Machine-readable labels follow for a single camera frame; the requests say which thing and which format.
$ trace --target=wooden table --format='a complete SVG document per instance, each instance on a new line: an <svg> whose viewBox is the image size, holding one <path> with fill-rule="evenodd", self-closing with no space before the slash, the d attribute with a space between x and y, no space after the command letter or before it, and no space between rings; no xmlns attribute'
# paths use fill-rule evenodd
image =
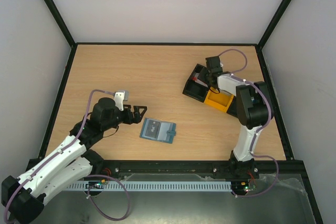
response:
<svg viewBox="0 0 336 224"><path fill-rule="evenodd" d="M139 138L143 122L121 124L112 137L92 148L104 159L118 160L226 160L240 130L238 119L182 94L197 63L228 48L238 48L248 57L247 68L237 76L263 80L254 47L227 46L127 46L79 45L71 67L47 154L56 148L79 122L93 89L129 90L130 105L145 105L147 118L177 124L173 144ZM243 57L234 51L221 56L224 69L239 69ZM99 98L96 93L91 109ZM285 160L275 120L262 132L255 153Z"/></svg>

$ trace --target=purple cable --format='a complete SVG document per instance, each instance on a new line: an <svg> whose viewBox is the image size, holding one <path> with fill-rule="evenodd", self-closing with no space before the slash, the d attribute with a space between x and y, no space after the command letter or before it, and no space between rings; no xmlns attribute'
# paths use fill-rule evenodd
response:
<svg viewBox="0 0 336 224"><path fill-rule="evenodd" d="M240 50L238 50L238 49L235 49L235 48L230 48L230 49L227 49L227 50L221 52L221 53L220 53L219 55L217 55L217 56L221 56L221 55L225 54L226 52L230 52L230 51L236 51L236 52L239 52L239 53L242 54L242 55L244 56L244 58L245 58L245 65L244 65L242 68L238 69L238 70L232 71L231 73L238 73L238 72L240 72L240 71L243 71L243 70L247 67L247 57L246 57L246 55L245 55L242 51L240 51Z"/></svg>
<svg viewBox="0 0 336 224"><path fill-rule="evenodd" d="M127 197L127 211L126 211L126 213L124 214L124 216L121 217L121 218L112 218L112 217L110 217L110 216L104 214L104 213L99 209L99 207L96 205L96 203L93 201L93 199L92 199L91 196L90 196L90 189L91 189L91 187L89 187L89 189L88 189L88 193L87 193L87 195L88 195L88 199L89 199L90 202L93 204L93 206L96 208L96 210L98 211L98 213L100 213L101 215L103 215L103 216L104 216L106 219L108 219L108 220L119 221L119 220L124 220L124 219L126 219L127 216L128 216L128 213L130 212L130 209L131 209L131 199L130 199L130 194L129 194L128 191L126 190L125 186L124 186L119 180L117 180L117 179L115 179L115 178L112 178L112 177L110 177L110 176L106 176L106 175L89 175L89 176L87 176L87 178L93 178L93 177L94 177L94 178L96 178L96 177L108 178L108 179L110 179L110 180L113 180L113 181L117 182L117 183L122 187L122 189L124 189L124 191L125 191L125 193L126 193L126 197Z"/></svg>
<svg viewBox="0 0 336 224"><path fill-rule="evenodd" d="M83 119L83 122L82 122L82 125L76 135L76 137L74 138L74 140L71 141L70 144L68 144L67 146L64 146L61 150L64 152L67 148L71 147L75 142L76 140L78 139L78 137L80 136L80 134L82 133L83 131L83 127L86 123L86 119L88 117L88 113L89 113L89 109L90 109L90 103L91 103L91 99L92 99L92 96L93 96L93 93L95 92L101 92L101 93L105 93L105 94L110 94L110 95L114 95L114 92L110 92L110 91L105 91L105 90L100 90L100 89L94 89L91 91L90 95L89 95L89 100L88 100L88 105L86 107L86 111L85 111L85 116L84 116L84 119ZM48 158L46 161L44 161L32 174L31 174L31 177L33 178L44 166L46 166L52 159L54 159L57 155L59 155L60 153L59 152L56 152L54 155L52 155L50 158ZM8 211L9 211L9 207L10 205L12 204L13 202L13 199L15 198L15 196L17 195L17 193L29 182L29 179L26 179L21 185L19 185L19 187L14 191L14 193L12 194L12 196L9 198L9 201L5 207L5 211L4 211L4 216L3 216L3 219L4 219L4 222L7 223L7 224L12 224L15 222L15 220L13 221L9 221L8 220Z"/></svg>

